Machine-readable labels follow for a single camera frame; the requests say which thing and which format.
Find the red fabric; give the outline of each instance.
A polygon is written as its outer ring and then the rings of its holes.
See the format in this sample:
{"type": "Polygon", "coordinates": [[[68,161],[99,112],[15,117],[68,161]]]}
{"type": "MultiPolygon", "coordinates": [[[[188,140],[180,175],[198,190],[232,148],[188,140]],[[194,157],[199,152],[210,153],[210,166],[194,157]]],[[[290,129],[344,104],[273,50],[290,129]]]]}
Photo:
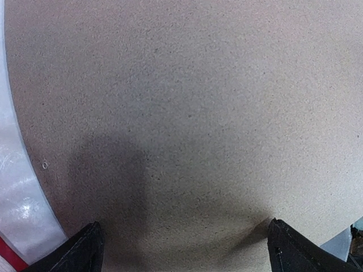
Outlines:
{"type": "Polygon", "coordinates": [[[0,256],[5,259],[16,271],[22,271],[28,267],[24,262],[0,237],[0,256]]]}

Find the glossy white surface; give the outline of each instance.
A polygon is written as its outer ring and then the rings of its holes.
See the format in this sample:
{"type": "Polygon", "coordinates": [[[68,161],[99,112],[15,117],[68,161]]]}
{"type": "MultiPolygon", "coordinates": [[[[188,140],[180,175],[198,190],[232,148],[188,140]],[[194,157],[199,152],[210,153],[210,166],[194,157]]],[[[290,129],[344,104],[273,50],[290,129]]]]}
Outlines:
{"type": "Polygon", "coordinates": [[[0,1],[0,235],[31,264],[66,236],[43,195],[19,132],[7,76],[3,22],[4,2],[0,1]]]}

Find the small circular mark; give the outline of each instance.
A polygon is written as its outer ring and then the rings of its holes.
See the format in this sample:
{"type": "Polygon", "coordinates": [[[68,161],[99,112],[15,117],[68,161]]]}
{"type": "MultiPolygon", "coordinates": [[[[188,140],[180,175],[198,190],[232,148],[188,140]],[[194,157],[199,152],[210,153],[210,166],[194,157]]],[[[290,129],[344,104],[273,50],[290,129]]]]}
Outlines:
{"type": "Polygon", "coordinates": [[[45,161],[41,164],[41,166],[43,167],[43,169],[48,169],[48,163],[45,161]]]}

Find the brown surface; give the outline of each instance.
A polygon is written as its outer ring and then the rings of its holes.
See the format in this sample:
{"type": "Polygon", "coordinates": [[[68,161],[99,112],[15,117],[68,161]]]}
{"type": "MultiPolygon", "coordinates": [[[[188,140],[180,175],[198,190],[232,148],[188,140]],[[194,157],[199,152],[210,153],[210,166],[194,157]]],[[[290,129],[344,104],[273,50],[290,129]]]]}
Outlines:
{"type": "Polygon", "coordinates": [[[105,271],[267,271],[266,218],[321,244],[361,217],[362,4],[247,2],[6,1],[32,164],[105,271]]]}

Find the speckled surface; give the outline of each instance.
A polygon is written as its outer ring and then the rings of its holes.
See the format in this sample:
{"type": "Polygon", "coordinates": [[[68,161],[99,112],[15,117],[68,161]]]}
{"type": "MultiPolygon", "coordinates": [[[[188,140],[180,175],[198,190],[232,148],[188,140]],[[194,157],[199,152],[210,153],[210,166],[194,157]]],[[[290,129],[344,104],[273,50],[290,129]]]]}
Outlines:
{"type": "Polygon", "coordinates": [[[100,220],[105,271],[268,271],[266,218],[317,244],[344,230],[361,217],[362,8],[7,1],[20,127],[65,231],[100,220]]]}

